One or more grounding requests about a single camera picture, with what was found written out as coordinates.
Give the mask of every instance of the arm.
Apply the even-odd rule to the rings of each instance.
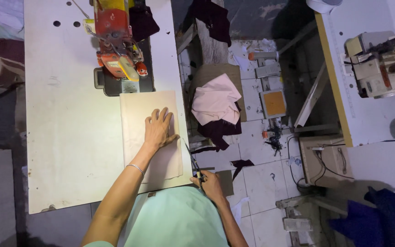
[[[209,171],[201,171],[207,177],[207,180],[202,183],[208,198],[210,198],[219,210],[220,218],[222,219],[223,228],[227,235],[228,241],[232,247],[248,247],[233,213],[231,212],[230,204],[223,196],[222,188],[220,187],[219,177]],[[190,177],[190,180],[199,186],[199,180],[196,177]]]
[[[167,108],[164,108],[157,117],[159,110],[156,109],[152,112],[152,116],[146,118],[144,144],[130,162],[144,172],[147,171],[150,160],[157,150],[179,137],[177,134],[168,135],[172,113],[168,113],[164,119],[166,112]],[[95,241],[106,241],[117,246],[118,237],[129,218],[142,180],[143,175],[136,167],[124,168],[95,212],[81,246]]]

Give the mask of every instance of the sewing machine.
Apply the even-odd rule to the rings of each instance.
[[[362,98],[395,96],[395,35],[366,32],[345,43]]]
[[[107,96],[154,91],[150,59],[145,59],[151,55],[149,39],[132,38],[128,0],[96,0],[93,7],[94,20],[85,19],[83,26],[100,44],[95,88]]]

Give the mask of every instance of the blue fabric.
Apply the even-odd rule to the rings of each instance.
[[[348,217],[330,220],[330,227],[352,239],[356,247],[395,247],[395,193],[368,190],[364,199],[376,208],[348,201]]]

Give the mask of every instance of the left hand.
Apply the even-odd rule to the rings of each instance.
[[[179,138],[178,134],[172,136],[168,135],[168,128],[173,113],[167,113],[168,108],[164,107],[159,113],[159,109],[152,112],[152,116],[146,118],[146,133],[144,136],[144,143],[152,146],[156,150],[172,143]]]

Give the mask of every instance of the person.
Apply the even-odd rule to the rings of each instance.
[[[116,247],[125,224],[124,246],[248,246],[214,173],[202,171],[206,196],[190,186],[137,196],[153,155],[179,137],[168,135],[172,113],[167,110],[156,109],[146,118],[142,147],[100,203],[81,246]],[[190,180],[199,187],[197,178]]]

